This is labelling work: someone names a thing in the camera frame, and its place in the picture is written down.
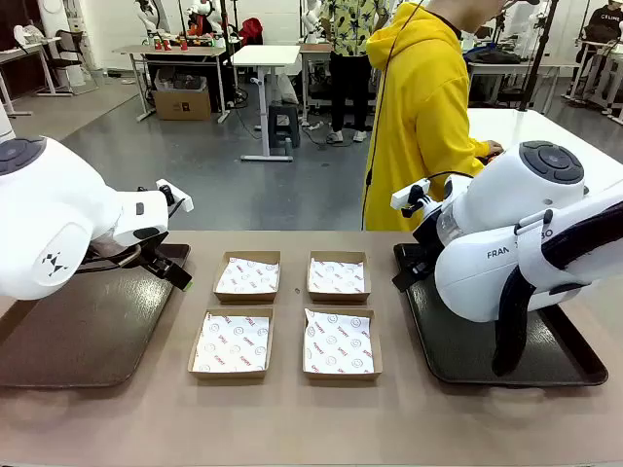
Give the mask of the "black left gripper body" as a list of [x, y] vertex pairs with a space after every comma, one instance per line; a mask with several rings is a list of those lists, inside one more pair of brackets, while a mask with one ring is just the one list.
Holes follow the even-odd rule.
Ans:
[[149, 272], [168, 272], [171, 268], [171, 261], [168, 257], [158, 251], [158, 244], [143, 242], [139, 243], [140, 252], [137, 258], [137, 265]]

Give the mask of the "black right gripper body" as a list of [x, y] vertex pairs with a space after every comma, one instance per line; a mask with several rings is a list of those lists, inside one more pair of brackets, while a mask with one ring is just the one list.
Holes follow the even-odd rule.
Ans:
[[413, 232], [417, 241], [404, 248], [407, 271], [414, 278], [426, 278], [434, 270], [441, 253], [441, 240], [437, 232], [440, 212], [434, 212], [425, 218]]

